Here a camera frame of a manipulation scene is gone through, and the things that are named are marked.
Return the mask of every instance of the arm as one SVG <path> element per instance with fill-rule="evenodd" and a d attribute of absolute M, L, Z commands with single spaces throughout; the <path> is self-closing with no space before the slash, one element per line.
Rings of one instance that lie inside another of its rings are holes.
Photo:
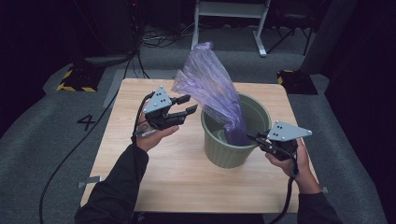
<path fill-rule="evenodd" d="M 140 122 L 139 129 L 151 130 L 146 122 Z M 106 180 L 95 185 L 87 203 L 78 209 L 75 223 L 127 223 L 134 212 L 140 187 L 138 179 L 143 177 L 149 162 L 148 151 L 177 130 L 178 126 L 174 126 L 146 137 L 137 137 L 136 147 L 129 145 Z"/>
<path fill-rule="evenodd" d="M 299 175 L 295 178 L 300 191 L 299 210 L 297 214 L 298 223 L 342 223 L 335 210 L 321 192 L 320 185 L 311 172 L 308 154 L 303 141 L 297 139 L 297 144 L 297 163 L 300 171 Z M 273 165 L 282 168 L 286 175 L 291 174 L 291 160 L 279 161 L 270 153 L 266 153 L 265 157 Z"/>

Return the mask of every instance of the bucket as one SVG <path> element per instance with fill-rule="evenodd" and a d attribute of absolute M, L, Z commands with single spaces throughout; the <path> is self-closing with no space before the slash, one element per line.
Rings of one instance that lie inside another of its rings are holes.
<path fill-rule="evenodd" d="M 265 107 L 249 95 L 241 92 L 238 92 L 238 95 L 247 129 L 258 132 L 268 131 L 272 122 Z M 223 131 L 224 125 L 217 123 L 204 111 L 201 114 L 201 122 L 205 131 L 205 154 L 211 162 L 221 168 L 234 168 L 241 165 L 258 146 L 253 141 L 245 147 L 227 144 Z"/>

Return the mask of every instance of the person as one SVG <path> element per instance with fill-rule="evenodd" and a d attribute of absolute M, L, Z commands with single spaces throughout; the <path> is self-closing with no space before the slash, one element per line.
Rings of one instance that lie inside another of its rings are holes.
<path fill-rule="evenodd" d="M 149 125 L 140 116 L 138 130 L 150 131 Z M 136 137 L 136 147 L 129 145 L 120 155 L 106 180 L 95 185 L 89 200 L 75 214 L 75 223 L 249 223 L 263 224 L 261 214 L 186 214 L 147 213 L 142 217 L 134 213 L 140 180 L 149 162 L 149 150 L 161 140 L 179 129 L 173 126 L 145 137 Z M 301 139 L 297 139 L 297 163 L 300 173 L 295 178 L 299 194 L 298 223 L 342 223 L 329 204 L 309 168 L 309 158 Z M 279 161 L 266 153 L 265 157 L 275 166 L 290 175 L 291 160 Z"/>

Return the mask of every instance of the black sleeve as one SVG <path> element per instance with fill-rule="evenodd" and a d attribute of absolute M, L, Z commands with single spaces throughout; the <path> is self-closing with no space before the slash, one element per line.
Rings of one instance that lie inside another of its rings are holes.
<path fill-rule="evenodd" d="M 75 223 L 127 223 L 137 200 L 138 178 L 148 162 L 146 151 L 129 145 L 106 180 L 95 185 L 87 203 L 78 209 Z"/>
<path fill-rule="evenodd" d="M 342 223 L 324 194 L 300 194 L 297 214 L 299 224 L 338 224 Z"/>

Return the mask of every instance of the trash bag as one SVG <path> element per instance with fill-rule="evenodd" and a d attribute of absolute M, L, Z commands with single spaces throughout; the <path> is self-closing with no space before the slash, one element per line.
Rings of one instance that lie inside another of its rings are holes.
<path fill-rule="evenodd" d="M 190 95 L 209 117 L 224 124 L 228 144 L 248 146 L 238 93 L 212 48 L 212 42 L 193 47 L 183 69 L 177 70 L 172 91 Z"/>

